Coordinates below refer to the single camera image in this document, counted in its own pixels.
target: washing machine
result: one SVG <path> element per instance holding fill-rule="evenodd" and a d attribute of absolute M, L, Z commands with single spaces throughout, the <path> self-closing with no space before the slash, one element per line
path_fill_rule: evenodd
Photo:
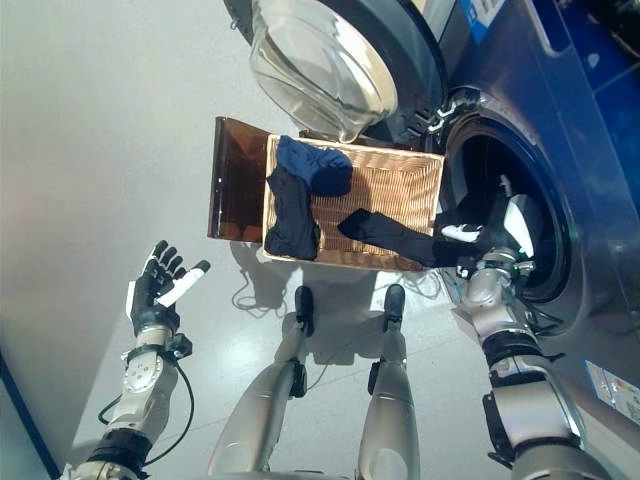
<path fill-rule="evenodd" d="M 501 175 L 533 197 L 522 297 L 540 342 L 636 428 L 640 2 L 448 3 L 226 0 L 258 83 L 301 127 L 445 155 L 441 207 L 460 223 L 487 220 Z"/>

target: black joint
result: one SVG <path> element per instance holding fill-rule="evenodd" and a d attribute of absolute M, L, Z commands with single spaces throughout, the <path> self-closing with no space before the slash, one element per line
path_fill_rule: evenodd
<path fill-rule="evenodd" d="M 373 395 L 373 390 L 376 388 L 381 363 L 382 362 L 373 362 L 371 364 L 371 369 L 369 370 L 369 382 L 367 383 L 367 392 L 369 392 L 369 395 Z"/>
<path fill-rule="evenodd" d="M 174 357 L 179 360 L 193 353 L 193 343 L 184 333 L 178 333 L 167 345 L 167 350 L 173 352 Z"/>
<path fill-rule="evenodd" d="M 487 419 L 489 437 L 491 438 L 493 448 L 496 450 L 496 453 L 493 454 L 493 456 L 490 455 L 490 457 L 496 461 L 498 461 L 497 459 L 499 458 L 499 463 L 505 466 L 513 463 L 516 458 L 515 451 L 511 446 L 511 442 L 509 442 L 509 437 L 507 437 L 507 432 L 500 418 L 500 412 L 498 411 L 493 394 L 489 393 L 482 397 L 482 406 L 484 407 L 484 414 Z"/>
<path fill-rule="evenodd" d="M 298 360 L 293 366 L 293 384 L 289 395 L 295 398 L 302 398 L 307 393 L 307 369 Z"/>
<path fill-rule="evenodd" d="M 119 428 L 104 434 L 87 461 L 122 465 L 135 473 L 138 478 L 144 478 L 142 467 L 151 446 L 149 439 L 140 432 Z"/>
<path fill-rule="evenodd" d="M 543 356 L 534 337 L 526 333 L 508 331 L 494 333 L 487 338 L 482 344 L 482 351 L 489 367 L 516 355 Z"/>

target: white label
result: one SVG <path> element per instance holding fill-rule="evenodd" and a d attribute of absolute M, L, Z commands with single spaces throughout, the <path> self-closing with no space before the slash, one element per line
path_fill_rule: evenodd
<path fill-rule="evenodd" d="M 640 388 L 588 360 L 585 364 L 596 396 L 640 425 Z"/>

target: dark blue cloth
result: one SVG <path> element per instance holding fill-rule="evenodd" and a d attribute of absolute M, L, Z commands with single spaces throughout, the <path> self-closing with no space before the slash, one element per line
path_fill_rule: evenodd
<path fill-rule="evenodd" d="M 318 255 L 320 227 L 311 216 L 311 195 L 300 177 L 277 166 L 267 178 L 275 197 L 276 224 L 264 239 L 273 255 L 313 260 Z"/>
<path fill-rule="evenodd" d="M 339 197 L 351 189 L 353 167 L 335 149 L 322 150 L 283 135 L 276 150 L 278 165 L 304 180 L 313 195 Z"/>

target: laundry basket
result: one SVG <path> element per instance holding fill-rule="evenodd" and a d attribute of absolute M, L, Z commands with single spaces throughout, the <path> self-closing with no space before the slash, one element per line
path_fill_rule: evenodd
<path fill-rule="evenodd" d="M 270 135 L 267 141 L 267 177 L 276 167 L 279 140 L 279 135 Z M 321 231 L 318 256 L 312 263 L 380 270 L 424 270 L 419 263 L 396 252 L 345 237 L 338 230 L 338 224 L 355 210 L 364 208 L 380 212 L 411 230 L 432 234 L 444 157 L 307 138 L 297 140 L 317 148 L 340 150 L 353 165 L 351 191 L 347 195 L 311 197 L 312 216 Z M 275 223 L 275 197 L 267 183 L 262 217 L 263 243 L 267 231 Z M 303 261 L 266 251 L 264 255 L 278 260 Z"/>

